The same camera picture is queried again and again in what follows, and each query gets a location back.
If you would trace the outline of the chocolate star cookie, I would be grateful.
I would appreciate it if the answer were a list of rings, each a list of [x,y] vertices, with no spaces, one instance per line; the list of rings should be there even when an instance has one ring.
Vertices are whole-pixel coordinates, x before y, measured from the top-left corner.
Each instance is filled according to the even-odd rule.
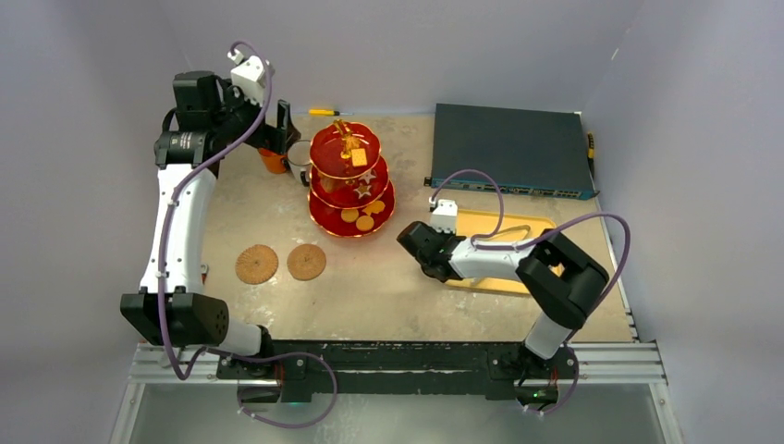
[[[371,184],[360,184],[354,189],[358,199],[369,198],[373,195],[373,186]]]

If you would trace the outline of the yellow serving tray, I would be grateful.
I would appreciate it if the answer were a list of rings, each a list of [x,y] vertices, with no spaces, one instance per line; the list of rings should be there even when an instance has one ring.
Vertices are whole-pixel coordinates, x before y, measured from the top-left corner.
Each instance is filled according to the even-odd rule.
[[[489,233],[496,227],[497,213],[476,210],[460,209],[457,220],[457,234],[470,237],[473,234]],[[554,228],[556,223],[546,217],[505,215],[501,228],[528,224],[532,232],[528,239],[540,236],[546,229]],[[529,295],[528,289],[517,280],[500,279],[493,277],[471,278],[463,280],[449,280],[447,286],[468,289],[471,291],[497,292],[504,294]]]

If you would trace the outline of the white-iced star cookie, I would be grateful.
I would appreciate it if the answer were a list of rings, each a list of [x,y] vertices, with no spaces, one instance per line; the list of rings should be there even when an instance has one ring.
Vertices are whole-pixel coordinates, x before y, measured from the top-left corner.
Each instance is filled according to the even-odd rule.
[[[377,175],[375,171],[373,169],[369,169],[358,178],[358,181],[361,184],[370,185],[376,178]]]

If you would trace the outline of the white enamel mug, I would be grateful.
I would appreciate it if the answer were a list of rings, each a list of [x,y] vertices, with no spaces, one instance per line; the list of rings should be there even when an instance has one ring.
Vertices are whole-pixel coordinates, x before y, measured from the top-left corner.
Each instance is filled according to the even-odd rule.
[[[310,158],[311,142],[299,140],[288,149],[286,160],[293,178],[303,187],[310,186],[312,161]]]

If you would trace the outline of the orange fish-shaped cake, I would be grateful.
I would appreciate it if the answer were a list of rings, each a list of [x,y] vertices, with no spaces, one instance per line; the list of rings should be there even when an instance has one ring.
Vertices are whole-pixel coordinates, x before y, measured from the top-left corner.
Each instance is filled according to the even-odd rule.
[[[376,214],[383,213],[385,209],[386,209],[386,204],[381,199],[378,199],[365,206],[362,209],[362,212],[367,216],[373,216]]]

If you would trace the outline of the orange mug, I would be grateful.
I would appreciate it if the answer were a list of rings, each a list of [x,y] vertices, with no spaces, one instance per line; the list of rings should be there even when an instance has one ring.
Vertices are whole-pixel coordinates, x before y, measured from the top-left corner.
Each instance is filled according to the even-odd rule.
[[[268,172],[280,175],[289,171],[288,160],[285,154],[279,154],[266,148],[258,148],[257,151]]]

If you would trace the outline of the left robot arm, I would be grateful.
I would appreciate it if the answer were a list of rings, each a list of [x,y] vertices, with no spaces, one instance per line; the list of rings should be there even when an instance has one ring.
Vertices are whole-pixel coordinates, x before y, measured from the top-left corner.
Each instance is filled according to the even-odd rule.
[[[201,259],[220,161],[243,143],[282,154],[297,134],[284,101],[276,125],[264,122],[270,79],[270,69],[256,59],[233,68],[227,79],[211,71],[176,75],[176,105],[153,145],[159,204],[150,259],[138,290],[120,302],[123,317],[153,345],[240,355],[240,367],[254,378],[275,369],[269,334],[204,295]]]

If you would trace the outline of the round biscuit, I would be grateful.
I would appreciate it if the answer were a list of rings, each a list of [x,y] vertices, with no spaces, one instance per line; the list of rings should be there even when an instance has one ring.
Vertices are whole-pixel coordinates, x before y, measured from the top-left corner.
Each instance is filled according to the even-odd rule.
[[[369,232],[374,228],[374,218],[369,215],[359,216],[355,221],[355,227],[360,232]]]
[[[341,220],[347,224],[355,223],[359,216],[358,209],[343,209],[340,213]]]

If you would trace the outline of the metal white-tipped tongs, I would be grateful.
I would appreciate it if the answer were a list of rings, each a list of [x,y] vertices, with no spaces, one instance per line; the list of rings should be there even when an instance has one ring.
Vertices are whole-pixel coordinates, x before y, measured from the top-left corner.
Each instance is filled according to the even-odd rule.
[[[529,238],[532,228],[528,224],[522,224],[507,228],[502,228],[495,233],[477,234],[472,237],[473,242],[489,241],[524,241]]]

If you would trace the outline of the red three-tier cake stand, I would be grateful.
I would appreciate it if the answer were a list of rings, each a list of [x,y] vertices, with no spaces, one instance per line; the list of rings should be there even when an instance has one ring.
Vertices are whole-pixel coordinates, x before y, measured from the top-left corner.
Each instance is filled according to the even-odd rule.
[[[349,150],[364,148],[368,166],[355,168],[349,160]],[[382,144],[376,134],[360,122],[336,119],[328,127],[319,130],[311,141],[310,190],[308,195],[309,214],[316,226],[339,238],[361,238],[379,231],[394,214],[396,206],[395,187],[389,175],[389,166],[382,155]],[[358,178],[373,169],[377,178],[371,183],[373,195],[358,199],[354,191],[361,183]],[[341,220],[343,209],[362,209],[369,203],[381,199],[386,209],[373,215],[374,228],[360,232],[355,223]]]

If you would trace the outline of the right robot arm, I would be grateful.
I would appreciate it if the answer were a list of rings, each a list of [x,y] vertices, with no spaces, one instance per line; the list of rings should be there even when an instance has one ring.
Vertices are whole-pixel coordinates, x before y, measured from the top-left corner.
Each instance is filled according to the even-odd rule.
[[[526,288],[541,309],[519,352],[521,369],[530,376],[554,366],[558,349],[584,326],[610,282],[600,264],[554,229],[530,245],[517,246],[473,243],[415,221],[398,234],[397,242],[426,276],[442,283],[495,278]]]

